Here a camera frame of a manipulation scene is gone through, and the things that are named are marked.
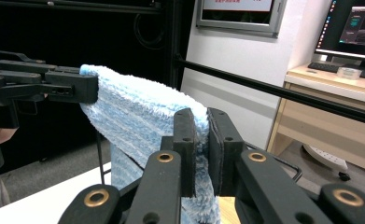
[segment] white table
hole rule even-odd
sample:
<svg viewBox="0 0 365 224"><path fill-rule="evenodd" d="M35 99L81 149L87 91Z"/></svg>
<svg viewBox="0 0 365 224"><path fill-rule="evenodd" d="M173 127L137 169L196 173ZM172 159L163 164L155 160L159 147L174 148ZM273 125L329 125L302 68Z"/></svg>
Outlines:
<svg viewBox="0 0 365 224"><path fill-rule="evenodd" d="M110 162L104 165L104 170L108 169ZM105 175L105 183L109 185L110 176L110 173ZM58 223L75 197L85 188L95 184L101 184L99 167L0 208L0 224Z"/></svg>

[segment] blue towel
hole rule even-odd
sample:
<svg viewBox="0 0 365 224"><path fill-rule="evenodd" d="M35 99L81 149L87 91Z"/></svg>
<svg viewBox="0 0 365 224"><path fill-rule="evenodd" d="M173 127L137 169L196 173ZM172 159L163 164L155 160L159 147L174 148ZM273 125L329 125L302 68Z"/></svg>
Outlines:
<svg viewBox="0 0 365 224"><path fill-rule="evenodd" d="M197 132L196 197L182 198L181 223L220 223L218 198L207 172L206 108L180 91L103 66L84 64L80 74L98 76L97 102L81 108L111 143L111 183L118 189L142 175L149 155L160 149L162 136L173 135L174 113L191 109Z"/></svg>

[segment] framed sign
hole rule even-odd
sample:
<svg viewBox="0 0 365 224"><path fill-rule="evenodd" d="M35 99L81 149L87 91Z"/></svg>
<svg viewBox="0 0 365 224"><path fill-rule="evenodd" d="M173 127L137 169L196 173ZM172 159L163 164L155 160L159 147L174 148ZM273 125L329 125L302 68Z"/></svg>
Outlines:
<svg viewBox="0 0 365 224"><path fill-rule="evenodd" d="M198 0L197 27L278 37L287 0Z"/></svg>

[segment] metal rod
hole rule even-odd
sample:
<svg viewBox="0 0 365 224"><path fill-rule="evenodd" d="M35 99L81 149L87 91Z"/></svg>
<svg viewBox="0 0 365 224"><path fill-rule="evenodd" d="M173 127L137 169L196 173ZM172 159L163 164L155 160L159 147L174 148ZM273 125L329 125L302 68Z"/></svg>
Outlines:
<svg viewBox="0 0 365 224"><path fill-rule="evenodd" d="M284 161L283 159L275 156L275 155L272 155L273 158L276 160L276 161L279 161L281 163L283 163L284 165L294 169L296 171L296 174L292 177L292 179L295 181L295 182L298 182L298 180L302 177L302 169L297 166L297 165L294 165L288 161Z"/></svg>
<svg viewBox="0 0 365 224"><path fill-rule="evenodd" d="M213 77L228 80L230 82L237 83L258 91L264 91L272 95L285 98L287 100L291 100L304 105L309 105L317 109L328 111L336 115L365 123L365 110L355 108L353 106L335 103L333 101L321 99L312 95L304 94L297 91L291 91L282 87L277 87L275 85L260 82L248 77L242 77L233 73L228 73L197 63L188 62L186 60L183 60L179 55L175 57L175 63L177 65L195 70L197 72L206 73L207 75Z"/></svg>
<svg viewBox="0 0 365 224"><path fill-rule="evenodd" d="M97 150L98 150L98 161L100 162L100 173L101 173L101 183L105 184L105 178L104 178L104 164L103 164L103 152L101 149L101 135L100 132L96 131L96 140L97 140Z"/></svg>
<svg viewBox="0 0 365 224"><path fill-rule="evenodd" d="M83 11L102 11L102 12L119 12L119 13L138 13L138 14L162 14L161 8L156 7L131 7L123 5L109 5L98 3L84 3L72 1L2 1L0 6L10 7L43 7L43 8L57 8L57 9L72 9Z"/></svg>
<svg viewBox="0 0 365 224"><path fill-rule="evenodd" d="M179 52L181 36L181 8L180 0L169 0L166 4L166 33L164 52L164 83L171 88L178 89L179 68L174 65L174 56Z"/></svg>
<svg viewBox="0 0 365 224"><path fill-rule="evenodd" d="M104 171L104 175L106 175L106 174L108 174L108 173L110 173L111 172L111 169L109 169L109 170L105 170Z"/></svg>

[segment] white wall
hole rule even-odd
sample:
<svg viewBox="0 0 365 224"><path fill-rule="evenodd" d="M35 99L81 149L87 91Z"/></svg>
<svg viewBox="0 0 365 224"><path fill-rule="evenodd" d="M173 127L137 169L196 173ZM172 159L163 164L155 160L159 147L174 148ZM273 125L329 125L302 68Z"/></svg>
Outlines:
<svg viewBox="0 0 365 224"><path fill-rule="evenodd" d="M282 86L289 68L311 60L328 3L288 0L277 39L198 29L195 9L187 60ZM227 112L247 142L267 147L278 97L189 69L181 90Z"/></svg>

